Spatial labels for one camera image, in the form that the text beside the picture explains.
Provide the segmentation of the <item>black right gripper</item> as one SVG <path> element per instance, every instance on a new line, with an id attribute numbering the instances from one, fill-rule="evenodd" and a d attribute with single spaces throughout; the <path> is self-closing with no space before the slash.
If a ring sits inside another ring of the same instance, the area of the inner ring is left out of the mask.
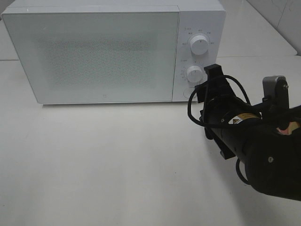
<path id="1" fill-rule="evenodd" d="M 222 67 L 213 64 L 204 67 L 207 80 L 194 87 L 197 102 L 202 111 L 231 111 L 235 108 L 235 93 L 222 72 Z"/>

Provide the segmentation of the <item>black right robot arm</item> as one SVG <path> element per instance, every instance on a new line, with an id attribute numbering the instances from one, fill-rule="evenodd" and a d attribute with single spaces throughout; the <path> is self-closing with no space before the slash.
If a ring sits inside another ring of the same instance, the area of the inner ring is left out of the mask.
<path id="1" fill-rule="evenodd" d="M 215 141 L 224 159 L 236 157 L 236 172 L 254 190 L 286 199 L 301 198 L 301 109 L 290 108 L 284 76 L 262 81 L 262 102 L 238 98 L 217 64 L 193 94 L 204 107 L 194 122 Z"/>

